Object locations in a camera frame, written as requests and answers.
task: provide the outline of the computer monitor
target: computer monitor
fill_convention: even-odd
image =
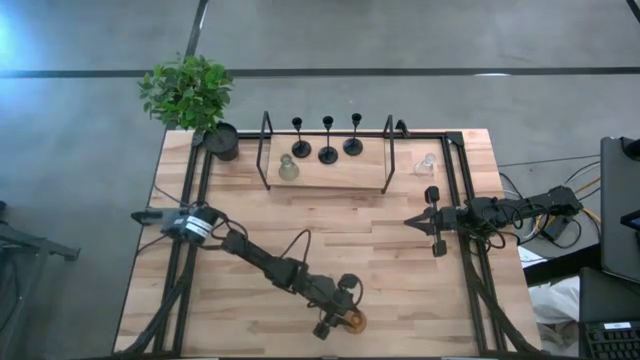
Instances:
[[[600,141],[602,269],[640,282],[640,141]]]

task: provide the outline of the potted plant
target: potted plant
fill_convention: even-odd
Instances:
[[[233,79],[222,65],[203,56],[156,65],[153,74],[139,82],[144,111],[163,124],[194,129],[208,151],[220,160],[238,156],[238,131],[222,122],[223,109],[229,104]]]

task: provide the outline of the wooden shelf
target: wooden shelf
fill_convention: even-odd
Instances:
[[[267,183],[271,186],[307,186],[325,188],[382,189],[386,180],[385,140],[359,138],[364,150],[358,156],[349,156],[342,150],[345,136],[332,136],[331,146],[338,151],[338,161],[325,165],[318,160],[318,152],[327,145],[325,136],[305,136],[311,144],[311,154],[304,159],[294,156],[293,162],[300,168],[300,175],[293,181],[285,181],[278,175],[280,157],[291,155],[291,146],[298,141],[296,135],[273,135],[269,145]]]

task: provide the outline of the keyboard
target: keyboard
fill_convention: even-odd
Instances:
[[[640,359],[640,321],[586,323],[581,332],[593,359]]]

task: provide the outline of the black plant pot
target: black plant pot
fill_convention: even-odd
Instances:
[[[218,122],[216,133],[204,134],[204,147],[222,161],[238,157],[238,130],[231,124]]]

